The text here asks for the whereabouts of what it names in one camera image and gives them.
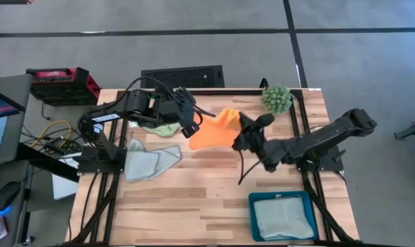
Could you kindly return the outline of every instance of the yellow cable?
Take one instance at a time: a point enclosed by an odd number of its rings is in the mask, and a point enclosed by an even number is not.
[[[38,140],[35,140],[31,145],[30,145],[30,147],[31,148],[33,148],[38,142],[39,142],[39,140],[41,139],[41,137],[43,137],[44,136],[44,134],[46,133],[46,131],[48,131],[48,129],[50,128],[50,127],[52,127],[52,126],[54,126],[54,125],[56,125],[56,124],[66,124],[68,127],[69,127],[69,132],[67,133],[67,137],[65,138],[65,140],[61,143],[61,145],[60,145],[60,147],[62,147],[64,144],[65,144],[65,142],[67,141],[67,139],[70,137],[70,134],[71,134],[71,126],[70,126],[70,124],[69,124],[69,122],[68,121],[65,121],[65,120],[60,120],[60,121],[55,121],[55,122],[53,122],[53,123],[51,123],[51,124],[49,124],[42,132],[41,132],[41,134],[40,134],[40,136],[38,137]]]

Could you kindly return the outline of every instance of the teal tray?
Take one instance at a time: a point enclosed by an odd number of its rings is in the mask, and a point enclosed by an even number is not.
[[[260,200],[270,200],[275,199],[276,197],[285,197],[285,196],[300,196],[303,200],[303,207],[305,209],[305,216],[308,220],[309,225],[311,225],[312,230],[314,231],[314,237],[307,238],[309,240],[318,239],[318,231],[316,226],[316,219],[312,213],[312,203],[311,199],[309,198],[309,194],[306,191],[284,191],[284,192],[265,192],[265,193],[251,193],[248,195],[248,210],[250,212],[250,226],[251,226],[251,233],[253,239],[256,242],[266,242],[266,241],[291,241],[291,240],[304,240],[298,239],[295,237],[284,238],[284,239],[272,239],[272,240],[264,240],[261,237],[261,233],[259,232],[259,227],[257,226],[256,221],[256,213],[254,212],[254,202]]]

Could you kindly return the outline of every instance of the wooden tabletop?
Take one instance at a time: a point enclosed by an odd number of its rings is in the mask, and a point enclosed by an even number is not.
[[[99,104],[115,100],[120,89],[101,91]],[[309,125],[329,122],[322,91],[303,89]],[[265,113],[258,95],[195,96],[197,105],[218,114],[225,107],[242,111],[256,119]],[[300,131],[303,125],[300,109],[295,104]],[[117,124],[116,137],[121,132]],[[104,129],[109,134],[110,124]],[[294,136],[289,113],[276,118],[265,128],[267,139],[287,139]],[[152,180],[126,182],[122,174],[117,192],[115,216],[112,221],[110,245],[160,244],[261,244],[251,237],[247,198],[252,192],[303,190],[301,175],[293,165],[279,165],[274,173],[258,166],[240,186],[240,159],[231,148],[190,150],[189,140],[178,131],[173,137],[162,138],[141,128],[129,128],[128,141],[135,138],[148,150],[179,145],[183,159],[171,169]],[[245,169],[257,161],[254,154],[244,152]],[[353,238],[358,233],[346,186],[333,172],[320,172],[328,210],[341,227]],[[73,236],[80,229],[85,197],[93,174],[83,175],[79,181],[71,228]],[[94,212],[99,191],[100,175],[92,188],[86,209],[86,221]],[[316,207],[316,220],[321,239],[325,239],[321,215]],[[102,214],[97,239],[102,240],[106,211]],[[287,242],[267,242],[287,244]]]

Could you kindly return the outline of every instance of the concrete floor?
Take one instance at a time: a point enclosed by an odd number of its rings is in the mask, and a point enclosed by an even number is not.
[[[415,27],[415,0],[293,0],[296,28]],[[45,0],[0,5],[0,32],[287,28],[278,0]],[[343,157],[361,240],[415,246],[415,137],[393,132],[415,121],[415,33],[299,34],[309,87],[321,87],[330,118],[365,108],[378,123],[366,139],[349,139]],[[288,34],[95,38],[0,38],[0,76],[26,68],[91,71],[104,88],[124,88],[142,69],[222,64],[227,87],[270,83],[299,87]],[[25,125],[48,123],[29,101]],[[46,107],[75,123],[83,108]],[[49,174],[35,177],[50,188]],[[32,215],[33,246],[64,240],[72,199]],[[45,222],[56,222],[45,227]]]

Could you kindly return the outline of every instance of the orange cloth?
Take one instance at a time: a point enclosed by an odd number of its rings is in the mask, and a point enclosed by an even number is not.
[[[239,118],[239,111],[231,109],[224,109],[215,119],[203,115],[200,130],[189,140],[189,148],[196,150],[215,146],[231,147],[241,132]],[[200,122],[198,115],[193,120]]]

